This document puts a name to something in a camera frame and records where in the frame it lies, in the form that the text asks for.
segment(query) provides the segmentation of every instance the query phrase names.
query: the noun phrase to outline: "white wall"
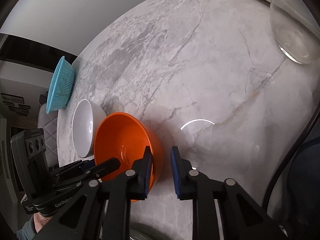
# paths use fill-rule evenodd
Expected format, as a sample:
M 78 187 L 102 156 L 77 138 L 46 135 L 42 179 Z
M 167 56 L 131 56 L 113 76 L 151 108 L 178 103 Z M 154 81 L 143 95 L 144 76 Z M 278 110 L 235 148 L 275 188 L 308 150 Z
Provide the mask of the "white wall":
M 0 92 L 23 97 L 24 104 L 31 107 L 27 119 L 36 120 L 40 108 L 39 96 L 48 91 L 52 75 L 53 73 L 44 70 L 0 61 Z M 15 112 L 3 104 L 1 97 L 0 107 L 6 118 L 16 117 Z
M 102 30 L 145 0 L 19 0 L 0 29 L 76 56 Z

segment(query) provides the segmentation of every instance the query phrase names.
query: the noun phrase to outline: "screw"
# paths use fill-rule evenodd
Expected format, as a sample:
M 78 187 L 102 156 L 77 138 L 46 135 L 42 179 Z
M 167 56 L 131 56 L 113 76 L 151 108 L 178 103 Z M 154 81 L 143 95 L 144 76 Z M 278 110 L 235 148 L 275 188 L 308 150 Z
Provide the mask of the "screw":
M 134 170 L 127 170 L 127 171 L 125 172 L 125 174 L 126 174 L 127 176 L 133 176 L 134 174 L 136 174 L 136 172 L 135 172 Z
M 227 179 L 226 180 L 226 184 L 228 186 L 234 186 L 236 184 L 235 180 L 234 179 Z
M 96 187 L 99 184 L 99 182 L 95 179 L 92 179 L 89 181 L 89 186 L 90 187 Z
M 196 170 L 189 171 L 190 176 L 198 176 L 198 174 L 199 174 L 199 171 L 196 171 Z

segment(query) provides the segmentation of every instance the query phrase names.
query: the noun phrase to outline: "chair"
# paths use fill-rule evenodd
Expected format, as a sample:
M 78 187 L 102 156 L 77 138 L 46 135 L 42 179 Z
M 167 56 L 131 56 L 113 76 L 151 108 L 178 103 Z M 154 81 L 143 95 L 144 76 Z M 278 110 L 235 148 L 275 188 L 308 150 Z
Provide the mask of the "chair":
M 57 121 L 58 111 L 53 111 L 47 114 L 47 104 L 40 107 L 38 115 L 38 128 L 44 130 L 45 146 L 47 148 L 45 156 L 48 167 L 59 165 L 57 152 Z

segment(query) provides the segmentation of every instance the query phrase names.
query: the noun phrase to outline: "dark blue fabric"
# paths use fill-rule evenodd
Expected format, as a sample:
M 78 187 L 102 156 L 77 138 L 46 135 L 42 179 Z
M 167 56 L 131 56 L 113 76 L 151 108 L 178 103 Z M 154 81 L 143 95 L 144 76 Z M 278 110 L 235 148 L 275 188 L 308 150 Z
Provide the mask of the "dark blue fabric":
M 320 212 L 320 137 L 301 145 L 288 173 L 287 189 L 288 222 L 294 239 L 300 239 Z
M 35 223 L 33 216 L 28 222 L 26 222 L 22 229 L 16 232 L 16 236 L 19 240 L 31 240 L 36 235 Z

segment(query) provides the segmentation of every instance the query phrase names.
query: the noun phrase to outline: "sleeve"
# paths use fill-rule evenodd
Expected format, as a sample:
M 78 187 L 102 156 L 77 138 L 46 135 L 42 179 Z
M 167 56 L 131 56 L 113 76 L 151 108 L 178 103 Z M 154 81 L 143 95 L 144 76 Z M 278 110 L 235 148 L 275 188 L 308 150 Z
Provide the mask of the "sleeve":
M 33 216 L 28 222 L 26 222 L 22 229 L 16 232 L 16 236 L 19 240 L 31 240 L 36 235 L 35 223 Z

